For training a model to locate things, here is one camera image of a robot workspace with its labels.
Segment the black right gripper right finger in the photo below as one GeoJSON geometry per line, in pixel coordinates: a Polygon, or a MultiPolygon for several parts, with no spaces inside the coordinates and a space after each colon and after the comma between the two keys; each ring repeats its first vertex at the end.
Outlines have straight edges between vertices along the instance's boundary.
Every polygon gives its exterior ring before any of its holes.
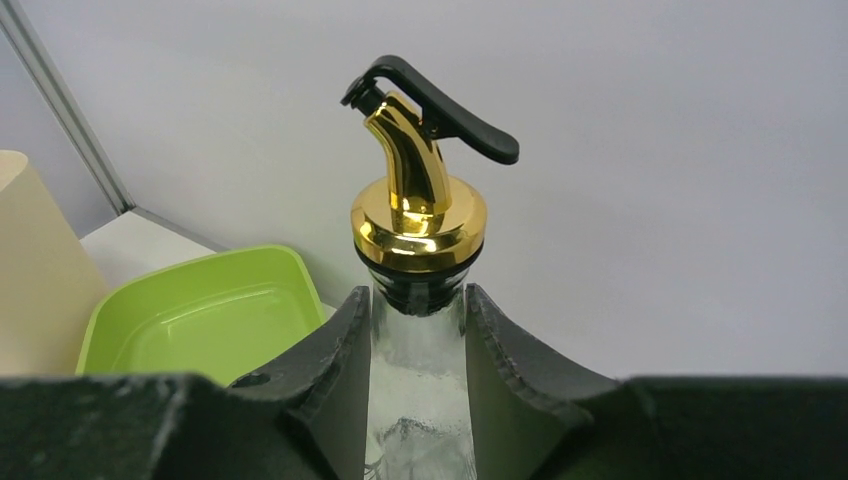
{"type": "Polygon", "coordinates": [[[637,376],[557,352],[478,285],[466,364],[481,479],[843,479],[841,377],[637,376]]]}

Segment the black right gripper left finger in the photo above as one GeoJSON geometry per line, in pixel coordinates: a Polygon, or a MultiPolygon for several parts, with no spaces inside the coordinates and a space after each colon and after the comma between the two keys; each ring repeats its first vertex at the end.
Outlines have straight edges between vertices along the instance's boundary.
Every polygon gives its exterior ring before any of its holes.
{"type": "Polygon", "coordinates": [[[222,387],[196,374],[7,377],[5,479],[359,479],[370,292],[222,387]]]}

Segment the clear oil bottle gold spout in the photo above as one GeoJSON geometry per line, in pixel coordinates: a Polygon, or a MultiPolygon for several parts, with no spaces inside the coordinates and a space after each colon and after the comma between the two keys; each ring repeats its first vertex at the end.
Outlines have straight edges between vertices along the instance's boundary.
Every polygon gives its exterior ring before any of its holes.
{"type": "Polygon", "coordinates": [[[447,172],[439,141],[459,139],[502,165],[518,161],[519,143],[396,55],[373,61],[342,102],[363,115],[387,165],[351,209],[373,281],[365,477],[473,479],[465,280],[487,206],[447,172]]]}

